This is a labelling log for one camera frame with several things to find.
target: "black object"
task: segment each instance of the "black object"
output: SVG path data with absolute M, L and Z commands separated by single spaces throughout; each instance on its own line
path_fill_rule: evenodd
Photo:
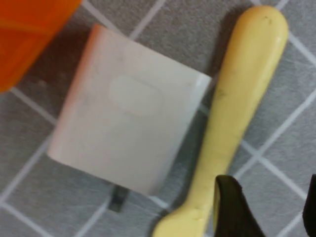
M 215 237 L 264 237 L 253 217 L 242 187 L 229 175 L 216 177 L 219 207 Z
M 303 222 L 307 234 L 316 237 L 316 175 L 311 178 L 310 188 L 303 211 Z
M 129 189 L 116 185 L 112 193 L 109 209 L 115 212 L 120 212 L 128 196 L 128 193 Z

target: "white grout line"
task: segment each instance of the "white grout line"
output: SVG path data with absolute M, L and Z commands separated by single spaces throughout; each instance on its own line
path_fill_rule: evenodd
M 56 118 L 54 118 L 50 113 L 48 113 L 45 109 L 43 109 L 40 105 L 38 105 L 36 102 L 31 100 L 28 96 L 26 96 L 16 87 L 12 88 L 10 92 L 13 93 L 20 100 L 22 100 L 25 104 L 30 106 L 32 109 L 34 109 L 36 112 L 38 112 L 44 119 L 49 121 L 51 124 L 57 123 Z
M 276 9 L 278 9 L 279 11 L 281 11 L 284 6 L 289 2 L 290 0 L 281 0 L 278 2 L 278 4 L 275 6 Z
M 250 158 L 233 176 L 236 179 L 240 179 L 242 177 L 242 175 L 244 175 L 244 173 L 248 170 L 251 169 L 251 167 L 257 163 L 258 159 L 253 156 L 252 158 Z
M 149 200 L 151 200 L 152 202 L 154 202 L 157 206 L 161 207 L 162 209 L 165 210 L 169 210 L 169 204 L 163 200 L 161 200 L 160 198 L 156 197 L 156 196 L 145 196 L 147 197 Z
M 260 0 L 250 0 L 254 5 L 262 5 Z
M 36 162 L 40 159 L 40 157 L 46 151 L 48 144 L 50 142 L 50 136 L 48 136 L 45 141 L 39 146 L 39 148 L 33 153 L 33 155 L 29 158 L 29 160 L 25 163 L 22 169 L 18 172 L 18 174 L 13 178 L 13 180 L 8 184 L 8 186 L 4 189 L 4 191 L 0 195 L 0 205 L 6 201 L 9 195 L 14 191 L 14 189 L 20 184 L 20 182 L 27 176 Z
M 263 154 L 276 139 L 295 121 L 295 119 L 315 100 L 316 89 L 307 97 L 307 99 L 282 123 L 281 126 L 266 140 L 260 147 L 259 153 Z
M 282 171 L 274 166 L 268 159 L 261 157 L 258 161 L 264 165 L 269 171 L 282 180 L 288 187 L 297 193 L 303 200 L 306 199 L 307 193 L 305 193 L 299 186 L 297 186 L 289 177 L 287 177 Z
M 298 223 L 302 220 L 302 213 L 300 212 L 290 223 L 285 226 L 276 237 L 285 237 L 297 226 Z
M 296 38 L 291 32 L 288 35 L 289 41 L 314 65 L 316 66 L 316 57 Z
M 42 227 L 34 223 L 31 219 L 26 217 L 24 214 L 22 214 L 20 211 L 15 209 L 13 206 L 7 203 L 3 203 L 1 206 L 3 209 L 14 215 L 17 219 L 22 221 L 24 224 L 32 228 L 34 231 L 42 235 L 43 237 L 53 237 L 51 234 L 49 234 L 47 231 L 45 231 Z
M 166 0 L 157 0 L 152 8 L 147 12 L 145 17 L 139 22 L 139 24 L 135 27 L 133 32 L 130 34 L 129 38 L 131 40 L 137 39 L 137 37 L 142 33 L 148 23 L 153 19 L 156 13 L 162 8 Z
M 98 9 L 96 9 L 88 0 L 84 0 L 81 4 L 87 11 L 89 11 L 98 21 L 105 25 L 110 30 L 123 35 L 123 33 L 108 19 L 106 18 Z
M 252 156 L 257 156 L 259 153 L 258 151 L 253 148 L 248 142 L 246 142 L 245 140 L 242 140 L 240 145 L 246 150 L 248 151 Z
M 201 103 L 198 107 L 198 110 L 202 112 L 205 116 L 209 116 L 209 108 L 206 107 L 204 104 Z
M 84 224 L 84 226 L 74 235 L 74 237 L 83 237 L 94 226 L 99 218 L 107 211 L 111 198 L 108 198 Z

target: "yellow spoon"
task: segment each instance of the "yellow spoon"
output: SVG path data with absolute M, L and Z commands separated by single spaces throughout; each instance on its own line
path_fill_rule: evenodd
M 270 6 L 238 19 L 223 61 L 188 197 L 164 217 L 154 237 L 201 237 L 213 204 L 215 178 L 225 174 L 284 50 L 288 26 Z

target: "orange plastic object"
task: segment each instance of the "orange plastic object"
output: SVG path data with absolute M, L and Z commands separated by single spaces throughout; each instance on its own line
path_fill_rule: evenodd
M 19 81 L 80 2 L 0 1 L 0 92 Z

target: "gray tile floor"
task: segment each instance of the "gray tile floor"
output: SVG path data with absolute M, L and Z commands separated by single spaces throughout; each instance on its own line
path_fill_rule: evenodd
M 316 2 L 261 3 L 281 9 L 291 33 L 229 173 L 241 182 L 268 237 L 304 237 L 301 211 L 316 173 Z M 131 193 L 120 214 L 108 211 L 112 184 L 44 154 L 90 28 L 104 24 L 214 76 L 236 18 L 253 4 L 259 0 L 84 1 L 24 80 L 0 95 L 0 235 L 150 236 L 157 220 L 185 197 L 207 113 L 195 116 L 156 197 Z M 212 236 L 211 225 L 206 234 Z

